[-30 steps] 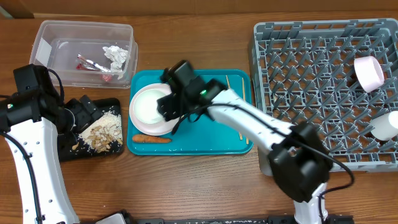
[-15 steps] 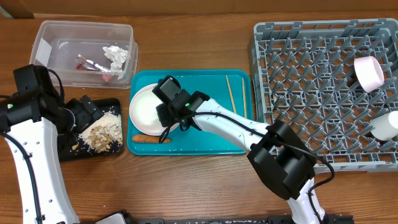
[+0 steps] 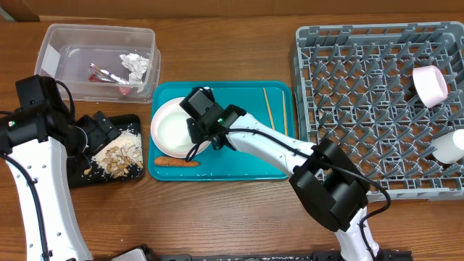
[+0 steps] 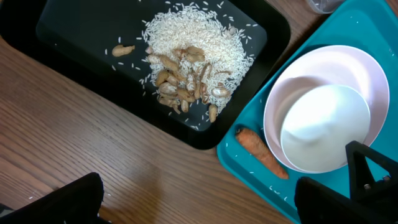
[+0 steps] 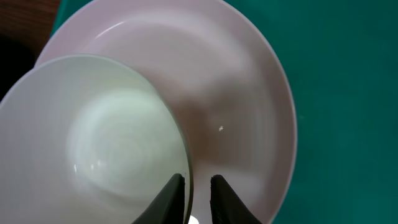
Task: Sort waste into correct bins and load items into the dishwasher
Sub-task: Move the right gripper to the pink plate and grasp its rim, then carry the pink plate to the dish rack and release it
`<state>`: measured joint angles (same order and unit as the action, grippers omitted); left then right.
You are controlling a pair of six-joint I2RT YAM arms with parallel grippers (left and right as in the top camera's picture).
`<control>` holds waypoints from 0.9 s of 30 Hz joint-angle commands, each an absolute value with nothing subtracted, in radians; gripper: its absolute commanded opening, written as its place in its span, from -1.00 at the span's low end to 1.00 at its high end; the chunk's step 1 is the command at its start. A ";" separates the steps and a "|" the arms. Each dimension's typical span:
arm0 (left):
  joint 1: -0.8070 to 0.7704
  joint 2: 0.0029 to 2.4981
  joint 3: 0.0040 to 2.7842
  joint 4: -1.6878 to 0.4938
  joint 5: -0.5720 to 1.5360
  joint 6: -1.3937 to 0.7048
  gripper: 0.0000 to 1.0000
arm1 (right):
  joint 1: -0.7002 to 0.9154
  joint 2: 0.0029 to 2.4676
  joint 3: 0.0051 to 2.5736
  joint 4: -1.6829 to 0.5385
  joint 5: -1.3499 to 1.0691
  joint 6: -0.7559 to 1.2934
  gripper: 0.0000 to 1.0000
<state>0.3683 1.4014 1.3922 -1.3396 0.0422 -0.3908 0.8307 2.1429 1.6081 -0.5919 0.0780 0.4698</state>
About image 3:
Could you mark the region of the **cream bowl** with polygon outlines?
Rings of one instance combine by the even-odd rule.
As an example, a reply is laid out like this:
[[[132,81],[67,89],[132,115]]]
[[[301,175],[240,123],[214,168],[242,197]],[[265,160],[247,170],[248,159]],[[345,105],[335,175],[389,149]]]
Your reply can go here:
[[[182,152],[193,146],[186,123],[188,118],[189,116],[181,111],[161,116],[157,131],[164,147],[174,152]]]

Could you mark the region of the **white cup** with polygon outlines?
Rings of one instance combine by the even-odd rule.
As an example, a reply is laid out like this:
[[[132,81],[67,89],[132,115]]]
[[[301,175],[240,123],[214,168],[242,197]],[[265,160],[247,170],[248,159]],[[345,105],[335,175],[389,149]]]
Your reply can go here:
[[[432,152],[436,160],[444,164],[455,163],[463,158],[463,129],[435,138],[431,145],[436,148]]]

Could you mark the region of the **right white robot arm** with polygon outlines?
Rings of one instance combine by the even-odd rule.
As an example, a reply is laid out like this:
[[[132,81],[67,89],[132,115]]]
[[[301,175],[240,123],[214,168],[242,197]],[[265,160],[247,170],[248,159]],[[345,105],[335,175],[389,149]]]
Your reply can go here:
[[[339,240],[344,260],[379,260],[380,248],[366,222],[367,192],[372,184],[343,150],[329,139],[299,141],[260,123],[242,108],[184,106],[195,147],[205,141],[251,154],[282,170],[307,213]]]

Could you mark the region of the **red snack wrapper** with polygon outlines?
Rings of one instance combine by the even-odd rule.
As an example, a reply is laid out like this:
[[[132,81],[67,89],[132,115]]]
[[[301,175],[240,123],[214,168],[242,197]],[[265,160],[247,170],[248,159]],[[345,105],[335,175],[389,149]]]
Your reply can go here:
[[[119,87],[119,92],[123,96],[127,96],[131,92],[131,87],[127,87],[129,81],[116,76],[115,74],[109,72],[108,70],[101,69],[99,66],[95,65],[93,62],[90,63],[91,75],[89,81],[100,82],[100,83],[117,83],[123,85]]]

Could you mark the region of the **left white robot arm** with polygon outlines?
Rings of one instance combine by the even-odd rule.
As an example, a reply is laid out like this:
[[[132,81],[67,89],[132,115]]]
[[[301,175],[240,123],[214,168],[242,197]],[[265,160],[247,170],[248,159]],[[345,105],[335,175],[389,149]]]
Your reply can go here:
[[[1,119],[1,158],[20,200],[27,260],[93,260],[70,196],[67,162],[88,143],[82,128],[45,107]]]

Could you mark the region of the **white tissue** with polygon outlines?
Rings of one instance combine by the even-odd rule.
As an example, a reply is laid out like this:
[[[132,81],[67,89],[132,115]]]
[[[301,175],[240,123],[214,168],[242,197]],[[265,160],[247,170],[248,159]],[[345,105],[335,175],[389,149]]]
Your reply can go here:
[[[128,83],[137,85],[137,92],[143,91],[142,78],[144,73],[148,70],[149,59],[140,56],[139,54],[121,54],[122,66],[130,71],[128,76]]]

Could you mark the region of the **food scraps and rice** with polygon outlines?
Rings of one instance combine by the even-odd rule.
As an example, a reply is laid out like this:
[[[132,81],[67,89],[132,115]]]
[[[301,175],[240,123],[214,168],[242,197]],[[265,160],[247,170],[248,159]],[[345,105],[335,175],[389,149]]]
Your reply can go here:
[[[83,175],[100,175],[105,179],[127,178],[131,170],[137,172],[142,169],[141,134],[124,130],[91,158],[91,166],[83,171]]]

